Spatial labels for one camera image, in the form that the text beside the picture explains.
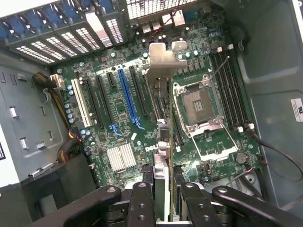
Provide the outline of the plain silver slot cover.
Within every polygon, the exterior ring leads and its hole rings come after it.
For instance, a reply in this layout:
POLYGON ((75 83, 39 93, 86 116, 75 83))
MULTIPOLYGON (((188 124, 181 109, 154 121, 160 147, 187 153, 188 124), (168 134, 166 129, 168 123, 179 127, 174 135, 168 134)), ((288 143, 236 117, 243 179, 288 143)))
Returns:
POLYGON ((109 36, 107 35, 103 25, 101 24, 99 18, 95 14, 95 12, 88 12, 85 13, 86 20, 88 21, 89 25, 93 29, 93 31, 97 34, 99 40, 102 42, 102 44, 105 47, 112 46, 112 42, 109 39, 109 36))

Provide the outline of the CPU socket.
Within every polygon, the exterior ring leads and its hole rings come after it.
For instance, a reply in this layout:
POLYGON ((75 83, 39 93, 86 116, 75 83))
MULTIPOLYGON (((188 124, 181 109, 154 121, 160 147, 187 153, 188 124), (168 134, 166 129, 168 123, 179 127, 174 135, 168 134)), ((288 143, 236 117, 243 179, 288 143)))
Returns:
POLYGON ((208 74, 197 82, 174 82, 173 100, 179 123, 189 138, 223 128, 223 111, 208 74))

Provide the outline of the green motherboard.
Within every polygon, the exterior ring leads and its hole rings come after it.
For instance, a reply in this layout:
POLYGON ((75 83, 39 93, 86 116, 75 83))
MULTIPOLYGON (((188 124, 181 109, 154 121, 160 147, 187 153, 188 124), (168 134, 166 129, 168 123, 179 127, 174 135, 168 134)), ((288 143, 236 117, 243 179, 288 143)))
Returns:
MULTIPOLYGON (((76 60, 59 64, 55 71, 64 81, 61 92, 64 110, 67 114, 73 132, 78 132, 82 141, 81 148, 88 158, 92 177, 97 187, 107 184, 126 187, 128 183, 142 179, 142 167, 152 165, 158 154, 158 142, 162 137, 169 136, 169 130, 162 126, 161 133, 158 125, 166 122, 164 113, 167 102, 155 95, 155 88, 147 82, 147 71, 150 69, 149 46, 152 43, 165 43, 167 50, 172 50, 172 43, 185 41, 187 48, 177 52, 179 60, 187 63, 177 71, 172 78, 174 82, 182 84, 197 82, 203 74, 213 75, 215 72, 211 55, 220 52, 228 53, 233 47, 225 18, 222 11, 215 11, 206 15, 195 12, 193 21, 186 22, 180 28, 168 28, 157 34, 136 32, 128 44, 104 50, 99 53, 81 57, 76 60), (134 66, 139 88, 143 93, 147 116, 143 116, 138 97, 130 75, 129 67, 134 66), (137 115, 137 123, 131 120, 118 70, 123 69, 128 88, 137 115), (111 88, 107 73, 112 72, 116 81, 116 88, 111 88), (96 80, 101 76, 107 98, 112 111, 114 124, 109 124, 101 92, 96 80), (84 127, 78 103, 76 100, 72 79, 78 79, 89 109, 89 116, 93 126, 84 127), (85 79, 93 85, 99 110, 104 123, 100 129, 95 118, 92 101, 90 99, 85 79), (114 172, 107 157, 107 150, 130 143, 137 165, 120 172, 114 172)), ((224 121, 221 130, 204 132, 189 138, 179 123, 175 104, 173 103, 173 141, 174 166, 180 165, 184 171, 185 180, 204 185, 227 184, 241 188, 242 186, 260 187, 264 183, 262 166, 264 158, 257 142, 244 130, 237 127, 234 131, 227 122, 216 78, 215 84, 224 121), (243 152, 248 155, 245 164, 238 164, 234 155, 243 152)))

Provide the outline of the round coin battery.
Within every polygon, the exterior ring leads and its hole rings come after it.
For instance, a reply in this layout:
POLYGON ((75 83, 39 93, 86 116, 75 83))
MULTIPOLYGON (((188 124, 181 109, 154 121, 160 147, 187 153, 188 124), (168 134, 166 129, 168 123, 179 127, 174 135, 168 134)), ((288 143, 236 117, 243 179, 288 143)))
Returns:
POLYGON ((247 162, 248 160, 248 155, 243 153, 243 152, 237 152, 235 155, 234 155, 234 159, 235 161, 240 164, 240 165, 243 165, 247 162))

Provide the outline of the black fan shroud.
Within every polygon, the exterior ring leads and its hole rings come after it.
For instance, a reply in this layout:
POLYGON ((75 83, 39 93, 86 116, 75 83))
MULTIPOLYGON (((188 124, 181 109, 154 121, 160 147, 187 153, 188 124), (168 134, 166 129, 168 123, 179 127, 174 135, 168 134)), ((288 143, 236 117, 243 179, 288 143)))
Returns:
POLYGON ((24 180, 21 186, 32 222, 96 189, 83 154, 65 164, 56 164, 35 179, 24 180))

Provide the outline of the silver chipset heatsink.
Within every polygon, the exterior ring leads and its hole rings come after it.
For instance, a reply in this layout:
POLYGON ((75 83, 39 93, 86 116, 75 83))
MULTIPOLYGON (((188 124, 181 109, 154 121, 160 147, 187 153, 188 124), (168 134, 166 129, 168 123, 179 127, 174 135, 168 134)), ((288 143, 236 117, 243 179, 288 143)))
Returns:
POLYGON ((120 172, 137 165, 130 143, 108 149, 107 157, 114 172, 120 172))

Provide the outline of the white expansion slot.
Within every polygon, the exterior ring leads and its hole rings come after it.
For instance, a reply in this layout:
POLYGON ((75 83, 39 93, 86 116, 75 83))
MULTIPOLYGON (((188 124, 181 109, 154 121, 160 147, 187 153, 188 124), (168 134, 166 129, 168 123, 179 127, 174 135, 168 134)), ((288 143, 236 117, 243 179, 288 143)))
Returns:
POLYGON ((82 86, 80 84, 80 81, 78 79, 72 79, 71 85, 73 86, 73 91, 76 96, 76 100, 78 103, 79 111, 81 114, 81 118, 84 124, 84 127, 91 127, 93 126, 93 122, 91 120, 91 117, 89 116, 89 109, 87 107, 87 103, 83 94, 82 86))

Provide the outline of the blue expansion slot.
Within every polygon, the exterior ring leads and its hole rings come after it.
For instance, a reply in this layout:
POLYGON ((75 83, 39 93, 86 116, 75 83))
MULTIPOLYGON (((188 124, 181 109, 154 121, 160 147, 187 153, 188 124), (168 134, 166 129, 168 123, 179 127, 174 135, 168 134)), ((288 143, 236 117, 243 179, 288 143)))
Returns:
POLYGON ((128 106, 129 112, 130 112, 131 120, 132 120, 133 123, 137 123, 137 115, 136 115, 133 100, 132 100, 132 97, 131 97, 131 94, 130 94, 130 91, 129 91, 129 88, 128 88, 128 84, 127 84, 127 80, 126 80, 126 77, 125 77, 124 70, 119 69, 117 72, 118 72, 118 76, 119 76, 119 79, 120 79, 120 82, 121 82, 121 85, 122 85, 122 89, 123 89, 123 92, 124 92, 126 103, 127 103, 127 106, 128 106))

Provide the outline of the vented metal slot cover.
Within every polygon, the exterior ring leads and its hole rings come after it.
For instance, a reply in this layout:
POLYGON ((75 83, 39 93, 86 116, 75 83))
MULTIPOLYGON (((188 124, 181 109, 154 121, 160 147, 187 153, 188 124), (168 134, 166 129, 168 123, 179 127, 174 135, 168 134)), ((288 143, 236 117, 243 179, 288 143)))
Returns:
POLYGON ((71 32, 61 34, 61 37, 71 44, 80 53, 88 53, 89 50, 71 32))
POLYGON ((74 52, 70 47, 68 47, 66 44, 64 44, 61 40, 59 40, 57 37, 50 37, 46 39, 47 42, 58 48, 63 53, 67 54, 70 57, 77 56, 77 53, 74 52))
POLYGON ((117 20, 115 18, 110 19, 110 20, 107 20, 106 23, 107 23, 107 26, 110 30, 110 33, 111 33, 115 43, 116 44, 123 43, 124 39, 123 39, 123 36, 122 36, 121 31, 119 29, 117 20))
POLYGON ((37 60, 40 60, 40 61, 42 61, 44 63, 47 63, 47 64, 55 63, 55 61, 53 59, 51 59, 51 58, 49 58, 49 57, 47 57, 47 56, 45 56, 45 55, 43 55, 43 54, 41 54, 41 53, 33 50, 33 49, 30 49, 30 48, 28 48, 26 46, 16 47, 16 50, 19 51, 19 52, 21 52, 21 53, 24 53, 24 54, 26 54, 26 55, 28 55, 30 57, 33 57, 33 58, 35 58, 37 60))
POLYGON ((57 52, 54 49, 50 48, 49 46, 47 46, 43 42, 36 41, 36 42, 31 43, 31 45, 34 46, 35 48, 41 50, 42 52, 51 55, 52 57, 54 57, 54 58, 56 58, 58 60, 64 60, 64 59, 66 59, 66 57, 64 57, 62 54, 60 54, 59 52, 57 52))
POLYGON ((76 32, 93 50, 100 49, 99 44, 94 40, 86 28, 76 29, 76 32))

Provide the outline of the open black PC case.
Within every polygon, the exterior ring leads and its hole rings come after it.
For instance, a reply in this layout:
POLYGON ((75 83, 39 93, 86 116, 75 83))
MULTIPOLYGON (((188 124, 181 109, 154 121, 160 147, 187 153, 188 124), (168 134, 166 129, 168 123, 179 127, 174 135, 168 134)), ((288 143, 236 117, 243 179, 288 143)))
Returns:
MULTIPOLYGON (((260 187, 227 184, 204 185, 207 192, 228 186, 258 198, 303 219, 303 0, 0 0, 0 50, 34 62, 48 71, 34 73, 33 81, 51 97, 67 130, 67 139, 59 147, 56 160, 41 167, 35 179, 56 164, 65 164, 83 154, 78 132, 72 131, 61 92, 64 81, 55 71, 59 64, 107 49, 128 44, 136 32, 157 34, 168 28, 180 28, 201 15, 222 11, 225 27, 236 51, 254 129, 247 133, 257 142, 264 164, 260 187), (93 31, 85 13, 95 12, 109 36, 112 46, 105 47, 93 31), (106 21, 116 19, 124 42, 116 44, 106 21), (93 50, 76 32, 86 28, 99 44, 93 50), (71 32, 88 53, 80 53, 61 37, 71 32), (57 37, 77 56, 70 57, 47 42, 57 37), (40 41, 62 54, 58 60, 35 48, 40 41), (26 46, 55 61, 47 64, 16 50, 26 46)), ((164 180, 154 183, 153 199, 163 199, 164 180)), ((29 227, 33 222, 22 190, 22 182, 0 188, 0 227, 29 227)), ((155 211, 155 227, 191 227, 176 209, 174 189, 173 221, 164 222, 163 202, 155 211)))

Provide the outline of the short black expansion slot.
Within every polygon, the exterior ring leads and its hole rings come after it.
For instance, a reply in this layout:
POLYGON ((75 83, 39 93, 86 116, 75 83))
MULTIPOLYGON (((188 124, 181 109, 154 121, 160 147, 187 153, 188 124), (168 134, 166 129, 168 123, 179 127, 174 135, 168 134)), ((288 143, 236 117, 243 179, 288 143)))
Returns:
POLYGON ((107 73, 108 83, 111 88, 116 88, 116 81, 112 72, 107 73))

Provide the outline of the thin locking lever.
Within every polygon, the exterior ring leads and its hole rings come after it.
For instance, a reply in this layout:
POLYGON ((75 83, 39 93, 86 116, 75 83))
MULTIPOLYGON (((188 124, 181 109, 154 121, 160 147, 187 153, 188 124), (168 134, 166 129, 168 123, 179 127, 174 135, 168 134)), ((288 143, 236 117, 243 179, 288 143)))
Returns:
POLYGON ((223 63, 218 67, 218 69, 213 73, 213 75, 210 76, 210 80, 215 77, 215 75, 219 72, 219 70, 226 64, 226 62, 230 59, 230 56, 228 55, 225 60, 223 61, 223 63))

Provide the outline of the grey power supply unit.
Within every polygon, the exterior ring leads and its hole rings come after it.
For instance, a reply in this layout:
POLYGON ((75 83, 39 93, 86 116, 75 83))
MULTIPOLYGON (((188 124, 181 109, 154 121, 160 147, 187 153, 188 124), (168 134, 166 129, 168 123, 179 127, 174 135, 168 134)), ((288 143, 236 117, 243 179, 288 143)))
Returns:
POLYGON ((0 50, 0 188, 56 160, 67 130, 51 97, 33 81, 43 66, 0 50))

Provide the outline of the long black expansion slot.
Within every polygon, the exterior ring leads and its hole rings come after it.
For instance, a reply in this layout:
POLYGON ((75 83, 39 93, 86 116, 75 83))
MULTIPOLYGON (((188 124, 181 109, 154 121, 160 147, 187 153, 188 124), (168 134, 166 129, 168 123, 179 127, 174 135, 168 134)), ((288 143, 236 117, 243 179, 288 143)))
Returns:
POLYGON ((92 107, 94 110, 95 118, 97 120, 97 124, 100 127, 100 129, 104 129, 104 123, 103 123, 103 119, 101 116, 101 112, 99 110, 98 101, 97 101, 96 95, 93 90, 93 85, 89 79, 85 79, 85 85, 87 87, 90 99, 92 101, 92 107))
POLYGON ((107 113, 108 118, 109 118, 109 124, 113 125, 114 124, 114 119, 113 119, 113 116, 112 116, 112 111, 111 111, 111 108, 110 108, 110 105, 109 105, 109 101, 108 101, 108 98, 107 98, 107 93, 106 93, 106 90, 105 90, 105 86, 104 86, 102 77, 101 76, 96 76, 96 80, 98 82, 98 86, 99 86, 99 89, 100 89, 100 92, 101 92, 101 98, 103 100, 105 110, 106 110, 106 113, 107 113))
POLYGON ((145 101, 144 101, 144 98, 143 98, 143 93, 142 93, 141 89, 139 88, 138 79, 136 77, 137 74, 136 74, 136 70, 135 70, 134 66, 130 66, 129 71, 130 71, 130 75, 131 75, 131 78, 132 78, 132 81, 133 81, 133 84, 134 84, 134 88, 135 88, 135 91, 136 91, 136 94, 137 94, 137 97, 138 97, 138 101, 139 101, 139 105, 140 105, 140 108, 141 108, 142 115, 147 116, 148 112, 147 112, 146 104, 145 104, 145 101))

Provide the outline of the black RAM slot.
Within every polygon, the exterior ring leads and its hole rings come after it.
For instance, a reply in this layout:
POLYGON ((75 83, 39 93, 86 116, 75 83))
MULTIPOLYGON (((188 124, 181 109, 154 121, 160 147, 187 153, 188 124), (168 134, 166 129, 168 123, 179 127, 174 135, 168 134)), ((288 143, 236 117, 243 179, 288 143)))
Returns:
MULTIPOLYGON (((216 71, 218 67, 223 63, 226 57, 222 57, 220 54, 211 55, 211 63, 216 71)), ((233 90, 231 89, 231 83, 228 81, 228 61, 215 75, 217 86, 219 89, 220 97, 222 100, 223 108, 227 118, 227 122, 230 128, 236 130, 239 123, 239 118, 237 115, 236 104, 233 99, 233 90)))
POLYGON ((222 60, 229 57, 226 63, 222 66, 222 79, 224 89, 227 95, 227 107, 231 117, 231 127, 243 126, 248 122, 248 116, 242 93, 239 85, 238 78, 236 77, 235 67, 232 62, 232 56, 228 52, 221 53, 222 60))
POLYGON ((243 127, 245 131, 254 129, 254 122, 250 113, 250 107, 247 101, 247 95, 244 90, 243 80, 239 64, 236 57, 236 51, 232 48, 228 49, 230 60, 228 63, 228 70, 230 75, 228 79, 231 83, 231 89, 234 92, 234 100, 236 102, 237 115, 239 118, 238 125, 243 127))
POLYGON ((228 54, 220 52, 214 55, 214 60, 218 66, 217 76, 220 88, 224 93, 225 106, 230 118, 229 125, 233 128, 241 127, 246 122, 247 116, 232 58, 228 54))

